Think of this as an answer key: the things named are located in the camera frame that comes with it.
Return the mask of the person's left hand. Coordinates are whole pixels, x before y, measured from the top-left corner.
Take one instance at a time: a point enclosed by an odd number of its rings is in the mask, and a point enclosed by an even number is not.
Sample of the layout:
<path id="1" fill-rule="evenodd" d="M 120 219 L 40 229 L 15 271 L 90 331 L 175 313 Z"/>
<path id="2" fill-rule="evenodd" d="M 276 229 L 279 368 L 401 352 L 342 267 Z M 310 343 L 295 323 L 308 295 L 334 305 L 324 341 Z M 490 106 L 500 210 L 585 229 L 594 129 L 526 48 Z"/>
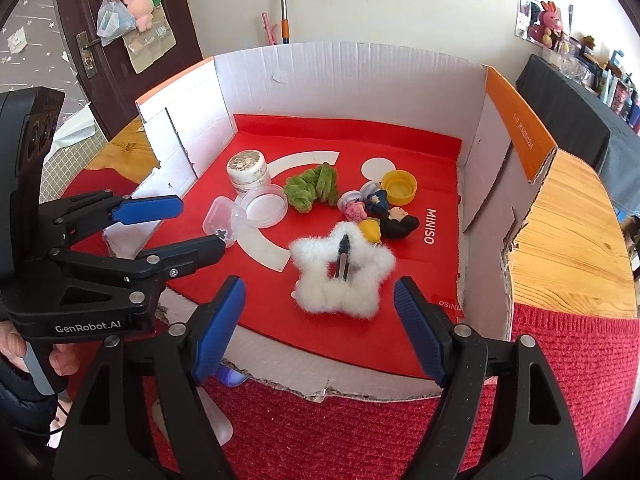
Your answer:
<path id="1" fill-rule="evenodd" d="M 24 361 L 27 352 L 26 341 L 9 321 L 0 323 L 0 350 L 2 356 L 14 367 L 23 372 L 28 371 Z M 60 376 L 73 375 L 80 367 L 78 351 L 74 344 L 57 344 L 49 360 L 55 373 Z"/>

